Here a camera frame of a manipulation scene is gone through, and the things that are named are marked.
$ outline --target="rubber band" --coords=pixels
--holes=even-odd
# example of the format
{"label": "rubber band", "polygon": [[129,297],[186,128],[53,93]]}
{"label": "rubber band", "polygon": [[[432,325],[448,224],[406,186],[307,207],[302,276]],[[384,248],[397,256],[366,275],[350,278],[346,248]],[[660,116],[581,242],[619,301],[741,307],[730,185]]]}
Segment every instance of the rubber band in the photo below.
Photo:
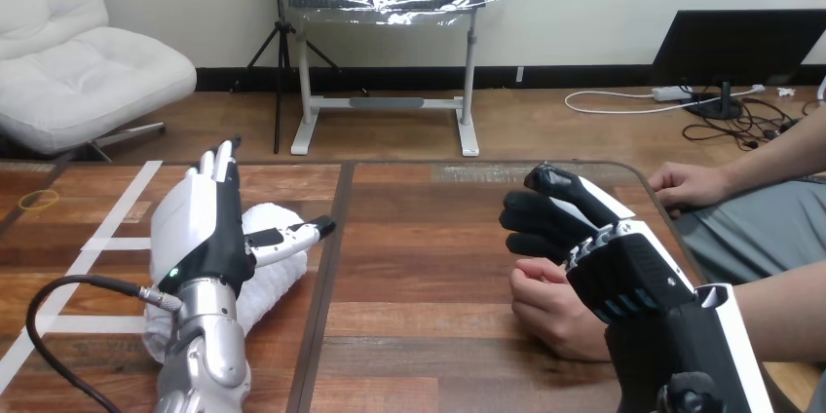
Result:
{"label": "rubber band", "polygon": [[[41,193],[43,193],[43,194],[47,194],[47,193],[54,194],[55,198],[51,202],[49,202],[45,205],[42,205],[42,206],[24,206],[23,205],[23,202],[25,202],[26,199],[34,196],[35,194],[41,194]],[[59,199],[60,199],[60,194],[58,194],[57,191],[55,191],[53,189],[41,189],[39,191],[34,191],[34,192],[28,193],[25,196],[21,197],[20,200],[18,201],[18,207],[20,207],[23,210],[42,210],[44,208],[48,208],[48,207],[53,206]]]}

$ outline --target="gray shorts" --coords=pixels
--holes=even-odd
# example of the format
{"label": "gray shorts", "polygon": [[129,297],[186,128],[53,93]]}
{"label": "gray shorts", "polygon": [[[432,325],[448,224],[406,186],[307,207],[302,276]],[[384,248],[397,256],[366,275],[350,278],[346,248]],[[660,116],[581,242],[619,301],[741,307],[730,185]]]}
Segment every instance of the gray shorts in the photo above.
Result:
{"label": "gray shorts", "polygon": [[[675,224],[711,282],[753,282],[826,260],[826,184],[778,184]],[[826,375],[809,413],[826,413]]]}

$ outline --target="white robotic hand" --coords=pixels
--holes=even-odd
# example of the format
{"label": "white robotic hand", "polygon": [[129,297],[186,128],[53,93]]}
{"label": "white robotic hand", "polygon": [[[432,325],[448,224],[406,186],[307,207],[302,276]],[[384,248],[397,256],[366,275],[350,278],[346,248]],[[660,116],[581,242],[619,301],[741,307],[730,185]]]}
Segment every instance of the white robotic hand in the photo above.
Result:
{"label": "white robotic hand", "polygon": [[608,324],[619,413],[771,411],[730,285],[694,288],[644,222],[582,177],[543,164],[525,186],[536,192],[505,198],[507,248],[565,263]]}
{"label": "white robotic hand", "polygon": [[228,140],[204,153],[152,216],[151,278],[179,304],[155,413],[242,411],[251,389],[236,301],[242,286],[256,267],[280,262],[335,228],[322,217],[245,234],[237,146]]}
{"label": "white robotic hand", "polygon": [[174,294],[195,277],[217,277],[236,295],[256,267],[279,262],[322,240],[335,229],[326,216],[287,227],[244,234],[241,179],[233,157],[238,141],[207,151],[197,168],[164,198],[152,216],[150,276]]}

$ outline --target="silver robotic forearm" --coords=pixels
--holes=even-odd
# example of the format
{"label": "silver robotic forearm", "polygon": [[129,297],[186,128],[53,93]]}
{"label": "silver robotic forearm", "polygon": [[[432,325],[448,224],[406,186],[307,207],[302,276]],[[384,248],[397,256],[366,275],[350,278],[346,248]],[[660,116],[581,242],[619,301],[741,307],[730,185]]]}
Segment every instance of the silver robotic forearm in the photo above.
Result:
{"label": "silver robotic forearm", "polygon": [[251,389],[235,291],[216,278],[184,283],[155,413],[233,413]]}

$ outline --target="white cable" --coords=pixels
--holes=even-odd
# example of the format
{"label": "white cable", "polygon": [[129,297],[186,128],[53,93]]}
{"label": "white cable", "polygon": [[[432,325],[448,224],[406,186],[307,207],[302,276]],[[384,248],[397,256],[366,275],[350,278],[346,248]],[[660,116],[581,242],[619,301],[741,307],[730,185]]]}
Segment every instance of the white cable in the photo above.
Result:
{"label": "white cable", "polygon": [[[749,90],[748,92],[741,92],[739,94],[732,94],[732,96],[743,96],[745,94],[758,94],[758,93],[762,92],[765,89],[766,88],[763,87],[762,85],[754,85],[754,86],[752,86],[752,89]],[[645,110],[639,110],[639,111],[605,111],[605,110],[598,110],[598,109],[584,109],[584,108],[578,108],[576,106],[573,106],[570,102],[570,99],[573,98],[574,96],[579,96],[581,94],[609,94],[611,96],[622,96],[624,98],[652,98],[652,97],[654,97],[652,94],[616,94],[614,92],[594,92],[594,91],[576,92],[575,94],[569,94],[568,96],[565,96],[565,106],[568,106],[569,108],[573,109],[574,111],[579,111],[581,113],[586,113],[586,114],[654,114],[654,113],[664,113],[665,111],[673,111],[675,109],[685,109],[685,108],[688,108],[688,107],[691,107],[691,106],[699,106],[700,104],[710,103],[712,101],[717,101],[717,100],[720,99],[720,97],[717,96],[717,97],[714,97],[714,98],[704,99],[703,101],[697,101],[697,102],[694,102],[694,103],[678,104],[676,106],[666,106],[664,108],[645,109]]]}

